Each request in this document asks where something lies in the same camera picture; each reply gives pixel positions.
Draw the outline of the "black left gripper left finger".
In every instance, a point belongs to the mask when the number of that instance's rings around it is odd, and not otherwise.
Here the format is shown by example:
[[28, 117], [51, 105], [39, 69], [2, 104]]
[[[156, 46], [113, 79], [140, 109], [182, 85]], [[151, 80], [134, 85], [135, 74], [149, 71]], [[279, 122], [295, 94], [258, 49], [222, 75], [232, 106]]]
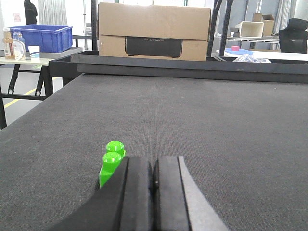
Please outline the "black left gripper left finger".
[[126, 157], [111, 178], [52, 231], [151, 231], [151, 165]]

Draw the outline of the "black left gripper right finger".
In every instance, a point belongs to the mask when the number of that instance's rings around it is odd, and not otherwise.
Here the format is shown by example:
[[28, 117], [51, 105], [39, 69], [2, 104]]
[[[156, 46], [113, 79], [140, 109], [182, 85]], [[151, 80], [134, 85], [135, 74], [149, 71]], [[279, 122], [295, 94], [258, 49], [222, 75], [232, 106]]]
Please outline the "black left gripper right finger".
[[154, 166], [154, 230], [226, 231], [182, 156], [159, 157]]

